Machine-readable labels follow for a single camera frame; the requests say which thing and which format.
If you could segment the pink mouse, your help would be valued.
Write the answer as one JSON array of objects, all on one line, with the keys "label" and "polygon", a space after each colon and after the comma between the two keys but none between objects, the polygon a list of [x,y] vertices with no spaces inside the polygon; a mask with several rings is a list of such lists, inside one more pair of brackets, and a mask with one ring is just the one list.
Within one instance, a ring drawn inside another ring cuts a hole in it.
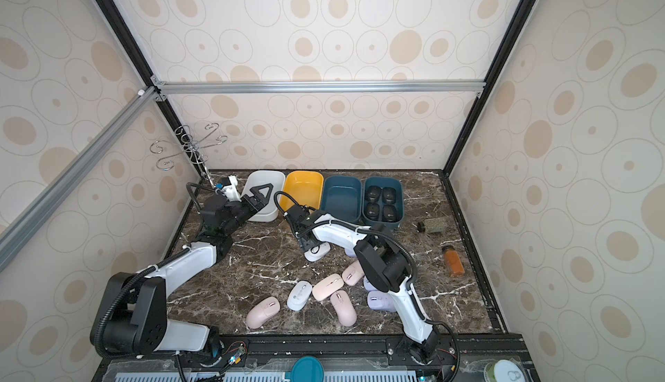
[{"label": "pink mouse", "polygon": [[357,312],[351,299],[344,290],[338,290],[330,296],[330,301],[343,327],[351,327],[357,321]]},{"label": "pink mouse", "polygon": [[313,286],[312,295],[315,300],[321,302],[330,297],[336,291],[341,290],[344,285],[345,282],[341,275],[332,274]]},{"label": "pink mouse", "polygon": [[275,317],[281,310],[279,300],[270,296],[253,307],[246,316],[245,324],[249,329],[261,328],[267,321]]},{"label": "pink mouse", "polygon": [[343,271],[341,276],[346,285],[355,286],[364,278],[365,272],[363,271],[360,262],[355,261]]}]

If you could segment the horizontal aluminium frame bar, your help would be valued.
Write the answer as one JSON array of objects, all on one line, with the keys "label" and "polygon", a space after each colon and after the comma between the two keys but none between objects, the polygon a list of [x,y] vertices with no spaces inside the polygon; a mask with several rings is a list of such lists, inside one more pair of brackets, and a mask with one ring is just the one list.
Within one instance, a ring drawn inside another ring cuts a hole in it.
[{"label": "horizontal aluminium frame bar", "polygon": [[350,94],[483,92],[483,80],[325,81],[325,82],[160,82],[167,95],[186,94]]}]

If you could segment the left teal storage box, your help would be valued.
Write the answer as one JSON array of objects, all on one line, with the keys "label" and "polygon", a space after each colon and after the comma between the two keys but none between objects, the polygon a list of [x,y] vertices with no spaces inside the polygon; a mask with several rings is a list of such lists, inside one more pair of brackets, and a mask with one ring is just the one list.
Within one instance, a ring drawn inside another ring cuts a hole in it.
[{"label": "left teal storage box", "polygon": [[352,224],[362,215],[362,184],[355,177],[336,175],[325,179],[320,210]]}]

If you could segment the black mouse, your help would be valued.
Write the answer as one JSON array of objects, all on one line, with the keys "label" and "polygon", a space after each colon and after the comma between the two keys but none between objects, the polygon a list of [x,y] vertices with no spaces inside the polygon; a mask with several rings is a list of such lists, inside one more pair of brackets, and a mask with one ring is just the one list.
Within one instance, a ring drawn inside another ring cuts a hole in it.
[{"label": "black mouse", "polygon": [[382,221],[386,223],[396,223],[398,221],[398,210],[395,205],[384,205],[382,209]]},{"label": "black mouse", "polygon": [[382,188],[379,186],[368,186],[365,190],[365,200],[377,204],[382,196]]},{"label": "black mouse", "polygon": [[364,209],[364,216],[371,221],[378,221],[380,215],[380,206],[377,203],[367,203]]},{"label": "black mouse", "polygon": [[382,189],[381,198],[385,205],[395,205],[397,202],[397,190],[392,187],[384,187]]}]

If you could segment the glass jar of green herbs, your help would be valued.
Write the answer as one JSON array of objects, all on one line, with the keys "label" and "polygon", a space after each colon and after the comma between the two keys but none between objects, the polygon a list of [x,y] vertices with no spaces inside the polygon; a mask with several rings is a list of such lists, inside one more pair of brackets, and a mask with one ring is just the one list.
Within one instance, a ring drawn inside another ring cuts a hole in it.
[{"label": "glass jar of green herbs", "polygon": [[443,233],[448,228],[448,222],[445,217],[435,217],[434,219],[424,219],[417,223],[417,230],[420,233]]}]

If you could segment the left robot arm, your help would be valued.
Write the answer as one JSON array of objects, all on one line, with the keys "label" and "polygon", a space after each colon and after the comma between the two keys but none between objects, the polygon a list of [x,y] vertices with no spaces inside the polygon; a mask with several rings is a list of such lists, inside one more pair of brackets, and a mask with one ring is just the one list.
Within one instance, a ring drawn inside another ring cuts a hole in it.
[{"label": "left robot arm", "polygon": [[123,359],[191,352],[216,361],[222,349],[218,328],[170,319],[167,299],[228,254],[233,234],[269,204],[273,189],[270,183],[254,186],[238,200],[211,193],[204,203],[195,204],[200,230],[183,250],[141,271],[113,275],[90,332],[98,356]]}]

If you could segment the white mouse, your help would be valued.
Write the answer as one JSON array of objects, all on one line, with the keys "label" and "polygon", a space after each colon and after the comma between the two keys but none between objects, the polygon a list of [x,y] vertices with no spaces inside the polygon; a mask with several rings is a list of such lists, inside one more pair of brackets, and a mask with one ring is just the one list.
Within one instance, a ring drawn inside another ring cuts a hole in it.
[{"label": "white mouse", "polygon": [[315,246],[304,253],[306,260],[310,263],[318,262],[320,259],[325,257],[331,250],[330,243],[322,243],[321,245]]},{"label": "white mouse", "polygon": [[307,281],[299,281],[289,293],[287,307],[292,311],[299,312],[307,305],[313,286]]}]

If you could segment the yellow storage box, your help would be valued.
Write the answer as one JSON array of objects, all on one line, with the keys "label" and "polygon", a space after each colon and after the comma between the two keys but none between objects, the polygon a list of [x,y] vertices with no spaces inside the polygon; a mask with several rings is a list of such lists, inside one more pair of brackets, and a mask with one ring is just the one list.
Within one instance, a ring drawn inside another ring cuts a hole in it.
[{"label": "yellow storage box", "polygon": [[299,205],[320,208],[324,178],[319,172],[294,171],[287,175],[283,188]]}]

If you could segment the teal round lid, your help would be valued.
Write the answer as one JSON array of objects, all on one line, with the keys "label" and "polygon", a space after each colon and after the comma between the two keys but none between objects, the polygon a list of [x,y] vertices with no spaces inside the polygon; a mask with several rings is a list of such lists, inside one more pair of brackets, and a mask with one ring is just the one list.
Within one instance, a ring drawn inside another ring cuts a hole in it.
[{"label": "teal round lid", "polygon": [[298,359],[291,371],[285,374],[285,379],[290,382],[323,382],[324,378],[324,367],[312,356]]}]

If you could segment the right teal storage box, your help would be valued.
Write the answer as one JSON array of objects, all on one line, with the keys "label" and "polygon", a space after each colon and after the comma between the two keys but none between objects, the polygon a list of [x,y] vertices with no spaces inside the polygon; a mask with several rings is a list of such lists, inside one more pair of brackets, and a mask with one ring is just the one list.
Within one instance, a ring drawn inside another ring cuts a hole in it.
[{"label": "right teal storage box", "polygon": [[[365,200],[365,190],[368,186],[379,186],[382,189],[384,187],[392,187],[397,190],[397,202],[395,204],[396,209],[398,210],[398,221],[396,223],[386,223],[382,221],[382,209],[384,207],[384,203],[382,201],[382,198],[377,202],[380,206],[380,215],[379,215],[379,220],[378,221],[371,221],[370,219],[367,219],[364,216],[364,209],[365,205],[369,202]],[[364,191],[363,191],[363,201],[362,201],[362,219],[363,222],[367,225],[375,225],[375,224],[381,224],[383,225],[386,229],[389,230],[395,230],[398,229],[400,226],[401,222],[403,221],[405,217],[405,208],[404,208],[404,190],[402,184],[397,180],[393,178],[386,178],[386,177],[370,177],[364,181]]]}]

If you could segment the pink mouse lower right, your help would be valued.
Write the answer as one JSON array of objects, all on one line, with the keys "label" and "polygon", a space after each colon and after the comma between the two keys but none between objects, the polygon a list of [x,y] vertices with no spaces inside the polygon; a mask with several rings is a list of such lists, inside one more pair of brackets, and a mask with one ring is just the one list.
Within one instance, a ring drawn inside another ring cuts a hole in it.
[{"label": "pink mouse lower right", "polygon": [[344,290],[338,290],[330,296],[330,301],[343,327],[351,327],[357,321],[357,312],[351,299]]}]

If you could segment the left diagonal aluminium bar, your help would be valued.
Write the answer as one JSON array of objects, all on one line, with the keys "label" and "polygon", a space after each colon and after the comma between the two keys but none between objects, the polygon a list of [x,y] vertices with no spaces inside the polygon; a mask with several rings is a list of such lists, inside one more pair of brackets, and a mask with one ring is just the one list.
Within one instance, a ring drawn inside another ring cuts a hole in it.
[{"label": "left diagonal aluminium bar", "polygon": [[95,168],[104,155],[135,121],[145,106],[154,103],[157,89],[144,87],[84,150],[37,196],[1,235],[1,269],[6,269],[43,227],[74,188]]}]

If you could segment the white storage box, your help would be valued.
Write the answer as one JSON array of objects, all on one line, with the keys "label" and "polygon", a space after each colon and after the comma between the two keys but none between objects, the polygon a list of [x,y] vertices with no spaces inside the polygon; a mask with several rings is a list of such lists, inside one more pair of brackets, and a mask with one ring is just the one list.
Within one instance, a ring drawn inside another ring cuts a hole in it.
[{"label": "white storage box", "polygon": [[283,172],[271,171],[271,170],[258,170],[252,172],[247,177],[242,194],[252,195],[251,189],[253,187],[259,187],[260,192],[263,195],[266,195],[268,188],[265,187],[266,184],[271,184],[273,186],[272,193],[268,198],[268,204],[261,209],[258,214],[254,215],[249,221],[256,223],[268,223],[277,219],[279,210],[276,207],[273,194],[274,192],[280,192],[283,190],[286,182],[286,175]]}]

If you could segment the pink mouse middle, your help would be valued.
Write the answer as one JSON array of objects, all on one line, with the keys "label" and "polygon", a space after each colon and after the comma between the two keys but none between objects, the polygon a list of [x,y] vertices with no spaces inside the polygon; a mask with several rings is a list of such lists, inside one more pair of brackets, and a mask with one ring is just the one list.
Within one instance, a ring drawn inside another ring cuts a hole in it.
[{"label": "pink mouse middle", "polygon": [[336,291],[341,290],[344,285],[345,282],[341,275],[332,274],[313,286],[312,295],[315,300],[321,302],[330,297]]}]

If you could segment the purple mouse lower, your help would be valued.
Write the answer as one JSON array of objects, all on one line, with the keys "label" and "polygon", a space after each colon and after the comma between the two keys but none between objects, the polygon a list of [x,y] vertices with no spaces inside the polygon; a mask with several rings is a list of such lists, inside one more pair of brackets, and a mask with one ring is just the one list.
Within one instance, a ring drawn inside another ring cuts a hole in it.
[{"label": "purple mouse lower", "polygon": [[380,291],[370,291],[367,294],[367,305],[374,311],[396,312],[391,297]]}]

